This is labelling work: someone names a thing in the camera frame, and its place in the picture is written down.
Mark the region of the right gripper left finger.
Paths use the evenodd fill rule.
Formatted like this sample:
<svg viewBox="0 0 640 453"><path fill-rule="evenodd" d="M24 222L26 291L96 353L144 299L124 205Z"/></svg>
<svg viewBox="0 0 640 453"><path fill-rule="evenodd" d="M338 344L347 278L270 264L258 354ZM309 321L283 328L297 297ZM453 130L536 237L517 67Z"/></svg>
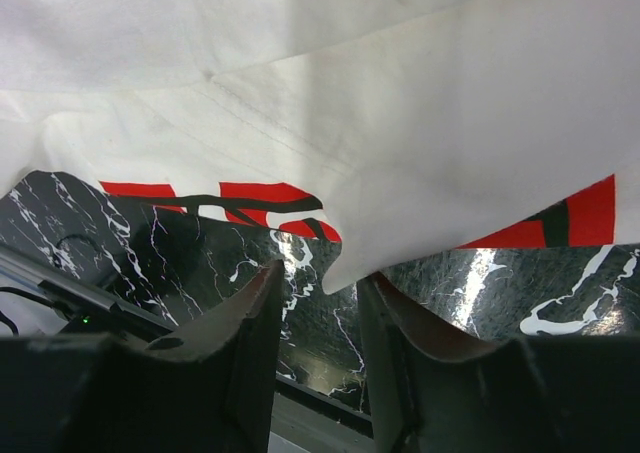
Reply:
<svg viewBox="0 0 640 453"><path fill-rule="evenodd" d="M1 342L5 452L264 452L284 266L143 347L106 333Z"/></svg>

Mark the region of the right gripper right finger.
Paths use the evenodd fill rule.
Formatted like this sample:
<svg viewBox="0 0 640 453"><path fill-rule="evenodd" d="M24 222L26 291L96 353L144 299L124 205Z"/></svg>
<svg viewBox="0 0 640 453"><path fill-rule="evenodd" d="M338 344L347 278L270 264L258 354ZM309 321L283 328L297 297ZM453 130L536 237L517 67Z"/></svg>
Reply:
<svg viewBox="0 0 640 453"><path fill-rule="evenodd" d="M382 274L357 285L380 452L635 452L635 335L480 340Z"/></svg>

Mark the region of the white Coca-Cola t-shirt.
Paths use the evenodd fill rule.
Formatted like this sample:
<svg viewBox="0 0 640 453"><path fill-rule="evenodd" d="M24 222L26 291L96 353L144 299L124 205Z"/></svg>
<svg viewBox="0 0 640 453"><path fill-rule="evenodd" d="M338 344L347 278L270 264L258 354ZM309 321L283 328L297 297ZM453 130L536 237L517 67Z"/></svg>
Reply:
<svg viewBox="0 0 640 453"><path fill-rule="evenodd" d="M639 0L1 0L1 189L341 245L639 239Z"/></svg>

